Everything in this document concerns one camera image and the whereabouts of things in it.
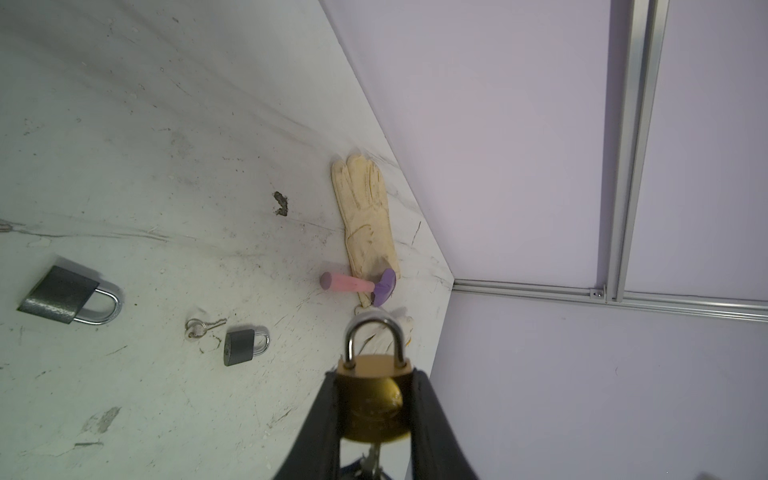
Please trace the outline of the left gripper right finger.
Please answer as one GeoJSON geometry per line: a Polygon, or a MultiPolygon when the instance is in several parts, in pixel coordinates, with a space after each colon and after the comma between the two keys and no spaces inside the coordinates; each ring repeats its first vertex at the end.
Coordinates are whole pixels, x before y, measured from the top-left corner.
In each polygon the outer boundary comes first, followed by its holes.
{"type": "Polygon", "coordinates": [[[464,456],[429,377],[414,369],[410,393],[413,479],[478,479],[464,456]]]}

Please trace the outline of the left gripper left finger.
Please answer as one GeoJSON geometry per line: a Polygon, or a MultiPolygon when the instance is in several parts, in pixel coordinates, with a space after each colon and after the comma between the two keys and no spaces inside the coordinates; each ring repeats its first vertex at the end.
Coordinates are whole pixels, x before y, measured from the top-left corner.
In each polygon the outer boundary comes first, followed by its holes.
{"type": "Polygon", "coordinates": [[[329,371],[293,447],[275,475],[286,480],[337,479],[341,422],[337,374],[329,371]]]}

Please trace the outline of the small silver key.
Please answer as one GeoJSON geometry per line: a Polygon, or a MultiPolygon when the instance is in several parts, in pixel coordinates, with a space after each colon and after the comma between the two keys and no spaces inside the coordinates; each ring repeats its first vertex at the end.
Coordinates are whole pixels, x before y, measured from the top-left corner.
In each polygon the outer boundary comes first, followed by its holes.
{"type": "Polygon", "coordinates": [[[384,472],[380,465],[381,444],[375,443],[370,446],[369,453],[360,460],[359,473],[357,477],[364,480],[382,480],[384,472]]]}

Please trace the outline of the brass padlock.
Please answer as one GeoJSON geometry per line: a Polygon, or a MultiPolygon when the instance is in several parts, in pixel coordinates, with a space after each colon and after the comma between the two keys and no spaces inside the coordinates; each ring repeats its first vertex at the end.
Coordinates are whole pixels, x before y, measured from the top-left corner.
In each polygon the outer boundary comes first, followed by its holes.
{"type": "Polygon", "coordinates": [[[413,366],[405,356],[403,333],[386,311],[365,311],[348,324],[345,350],[336,370],[341,434],[358,443],[389,443],[410,434],[410,384],[413,366]],[[356,355],[355,333],[367,323],[382,323],[394,336],[394,353],[356,355]]]}

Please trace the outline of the white knit glove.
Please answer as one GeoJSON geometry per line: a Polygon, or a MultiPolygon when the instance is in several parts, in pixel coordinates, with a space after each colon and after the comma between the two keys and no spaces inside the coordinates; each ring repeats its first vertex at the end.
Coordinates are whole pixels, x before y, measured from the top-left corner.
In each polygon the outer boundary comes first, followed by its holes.
{"type": "MultiPolygon", "coordinates": [[[[389,313],[396,320],[403,333],[404,345],[412,340],[414,319],[406,307],[398,307],[389,313]]],[[[359,327],[355,333],[355,354],[371,355],[394,353],[394,336],[391,329],[382,323],[370,322],[359,327]]]]}

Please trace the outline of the right black padlock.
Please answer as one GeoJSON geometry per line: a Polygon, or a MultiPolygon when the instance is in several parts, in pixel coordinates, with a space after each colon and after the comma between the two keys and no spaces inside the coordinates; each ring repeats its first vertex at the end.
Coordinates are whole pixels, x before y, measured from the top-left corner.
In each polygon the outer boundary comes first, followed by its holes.
{"type": "Polygon", "coordinates": [[[226,367],[252,361],[264,354],[271,336],[265,326],[247,326],[230,330],[225,335],[223,363],[226,367]]]}

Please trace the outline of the black padlock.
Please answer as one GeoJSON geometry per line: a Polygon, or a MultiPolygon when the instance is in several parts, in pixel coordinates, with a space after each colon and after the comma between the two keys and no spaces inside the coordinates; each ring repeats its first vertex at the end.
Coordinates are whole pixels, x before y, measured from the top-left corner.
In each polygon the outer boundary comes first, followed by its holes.
{"type": "Polygon", "coordinates": [[[230,330],[225,335],[223,363],[226,367],[252,361],[264,354],[271,336],[265,326],[247,326],[230,330]]]}
{"type": "Polygon", "coordinates": [[[52,266],[21,301],[17,310],[67,325],[100,326],[116,319],[122,307],[123,300],[116,293],[102,288],[98,281],[60,266],[52,266]],[[112,302],[112,310],[98,318],[87,316],[85,306],[94,295],[108,298],[112,302]]]}

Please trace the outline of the cream leather glove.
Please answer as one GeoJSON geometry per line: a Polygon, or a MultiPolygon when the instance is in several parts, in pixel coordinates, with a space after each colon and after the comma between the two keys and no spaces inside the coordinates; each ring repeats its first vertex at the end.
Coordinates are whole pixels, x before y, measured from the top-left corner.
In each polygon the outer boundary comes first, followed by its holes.
{"type": "Polygon", "coordinates": [[[386,184],[378,166],[356,154],[333,162],[330,172],[352,275],[373,281],[390,268],[400,276],[386,184]]]}

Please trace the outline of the left black padlock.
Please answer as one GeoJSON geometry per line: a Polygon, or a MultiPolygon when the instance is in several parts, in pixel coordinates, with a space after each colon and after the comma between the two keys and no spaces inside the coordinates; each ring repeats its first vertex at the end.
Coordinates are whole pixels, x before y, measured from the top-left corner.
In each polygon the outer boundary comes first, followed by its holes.
{"type": "Polygon", "coordinates": [[[102,288],[98,281],[60,266],[52,266],[21,301],[17,310],[67,325],[100,326],[116,319],[122,307],[123,300],[116,293],[102,288]],[[85,306],[94,295],[108,298],[112,302],[112,310],[98,318],[87,316],[85,306]]]}

